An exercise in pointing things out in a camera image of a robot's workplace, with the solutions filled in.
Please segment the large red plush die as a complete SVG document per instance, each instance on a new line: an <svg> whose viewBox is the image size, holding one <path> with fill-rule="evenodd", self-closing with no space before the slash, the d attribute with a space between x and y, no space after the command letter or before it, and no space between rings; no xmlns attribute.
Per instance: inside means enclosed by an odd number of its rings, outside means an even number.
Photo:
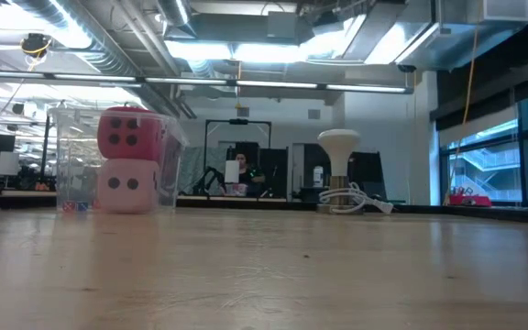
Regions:
<svg viewBox="0 0 528 330"><path fill-rule="evenodd" d="M97 145L106 159L160 160L163 121L149 110L115 106L104 110Z"/></svg>

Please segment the large pink plush die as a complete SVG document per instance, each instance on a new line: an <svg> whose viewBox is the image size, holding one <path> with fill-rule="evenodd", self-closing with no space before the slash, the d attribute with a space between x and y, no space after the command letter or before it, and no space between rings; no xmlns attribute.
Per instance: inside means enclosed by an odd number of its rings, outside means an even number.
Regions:
<svg viewBox="0 0 528 330"><path fill-rule="evenodd" d="M112 213L146 213L158 205L160 166L144 159L108 159L97 178L97 201Z"/></svg>

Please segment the person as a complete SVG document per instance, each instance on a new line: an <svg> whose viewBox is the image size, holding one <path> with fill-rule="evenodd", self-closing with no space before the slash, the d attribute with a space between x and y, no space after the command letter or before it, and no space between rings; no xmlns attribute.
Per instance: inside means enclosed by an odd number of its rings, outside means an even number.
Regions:
<svg viewBox="0 0 528 330"><path fill-rule="evenodd" d="M265 175L261 170L253 168L243 153L236 154L236 161L239 165L238 182L246 186L246 197L259 197L263 192Z"/></svg>

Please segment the white bulb lamp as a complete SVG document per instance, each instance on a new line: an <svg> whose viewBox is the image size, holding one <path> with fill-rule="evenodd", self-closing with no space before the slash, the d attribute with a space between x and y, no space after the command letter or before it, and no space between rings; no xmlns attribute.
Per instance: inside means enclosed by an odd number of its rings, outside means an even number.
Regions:
<svg viewBox="0 0 528 330"><path fill-rule="evenodd" d="M348 178L348 163L360 140L359 133L351 129L330 129L318 136L318 144L330 160L329 188L319 193L317 212L346 215L360 210L356 201L358 188Z"/></svg>

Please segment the long ceiling light strip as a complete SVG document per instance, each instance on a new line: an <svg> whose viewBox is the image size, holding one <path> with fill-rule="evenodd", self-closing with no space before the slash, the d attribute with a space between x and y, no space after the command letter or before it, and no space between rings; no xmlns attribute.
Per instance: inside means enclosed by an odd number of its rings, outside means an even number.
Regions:
<svg viewBox="0 0 528 330"><path fill-rule="evenodd" d="M274 82L242 79L217 79L217 78L182 78L182 77L143 77L143 76L115 76L81 73L56 73L33 71L0 71L0 79L14 80L50 80L66 82L88 83L117 83L125 86L141 84L176 84L191 86L225 86L225 87L253 87L297 89L312 91L331 91L349 93L375 93L375 94L412 94L412 87L386 86L369 84L345 84L324 82Z"/></svg>

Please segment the clear plastic container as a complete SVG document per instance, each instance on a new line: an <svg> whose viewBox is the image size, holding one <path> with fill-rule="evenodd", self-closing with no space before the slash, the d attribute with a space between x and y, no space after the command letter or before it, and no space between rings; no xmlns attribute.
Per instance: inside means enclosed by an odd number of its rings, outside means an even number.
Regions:
<svg viewBox="0 0 528 330"><path fill-rule="evenodd" d="M100 168L107 160L112 160L103 157L97 145L98 122L103 111L81 108L53 108L49 111L57 131L56 192L57 207L61 210L64 202L74 201L87 202L86 212L112 213L102 208L91 209L92 201L97 199ZM147 213L176 207L182 153L188 146L188 139L178 121L168 115L158 115L164 126L160 158L156 161L159 164L159 200L157 207Z"/></svg>

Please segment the red bin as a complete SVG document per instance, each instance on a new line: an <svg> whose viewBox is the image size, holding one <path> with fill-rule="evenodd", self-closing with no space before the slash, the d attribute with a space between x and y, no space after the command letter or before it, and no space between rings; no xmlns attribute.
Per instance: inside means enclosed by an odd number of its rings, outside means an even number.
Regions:
<svg viewBox="0 0 528 330"><path fill-rule="evenodd" d="M492 207L491 199L486 195L475 194L471 188L454 187L447 200L447 205Z"/></svg>

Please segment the white monitor back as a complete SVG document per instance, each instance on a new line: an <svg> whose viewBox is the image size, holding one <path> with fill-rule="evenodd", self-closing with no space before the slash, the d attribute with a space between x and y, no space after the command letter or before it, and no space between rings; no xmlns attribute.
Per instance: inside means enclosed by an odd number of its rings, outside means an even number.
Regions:
<svg viewBox="0 0 528 330"><path fill-rule="evenodd" d="M19 153L0 152L0 176L16 176L20 170Z"/></svg>

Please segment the black gantry frame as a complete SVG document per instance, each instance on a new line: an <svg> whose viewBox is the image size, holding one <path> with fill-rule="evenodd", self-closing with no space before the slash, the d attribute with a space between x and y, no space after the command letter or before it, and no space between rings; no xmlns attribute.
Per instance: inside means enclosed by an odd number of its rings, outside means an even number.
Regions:
<svg viewBox="0 0 528 330"><path fill-rule="evenodd" d="M211 123L225 123L234 126L244 126L244 125L266 125L268 127L268 149L271 149L271 138L272 138L272 123L270 121L254 121L241 118L233 119L205 119L204 122L204 132L203 132L203 167L206 167L207 161L207 145L208 145L208 128Z"/></svg>

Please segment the black aluminium table frame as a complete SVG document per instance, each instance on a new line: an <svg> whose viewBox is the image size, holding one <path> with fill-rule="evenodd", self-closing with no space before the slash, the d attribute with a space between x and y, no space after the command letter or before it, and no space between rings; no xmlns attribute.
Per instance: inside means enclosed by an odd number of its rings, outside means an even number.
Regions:
<svg viewBox="0 0 528 330"><path fill-rule="evenodd" d="M0 209L28 209L56 206L56 196L35 192L34 195L0 195ZM213 199L180 197L177 208L214 208L214 209L247 209L273 211L315 211L315 203L277 202L271 199L249 201L247 198L233 200L221 197ZM395 205L394 213L421 215L460 215L501 221L512 221L528 224L527 208L511 207L466 207L466 206L425 206L425 205Z"/></svg>

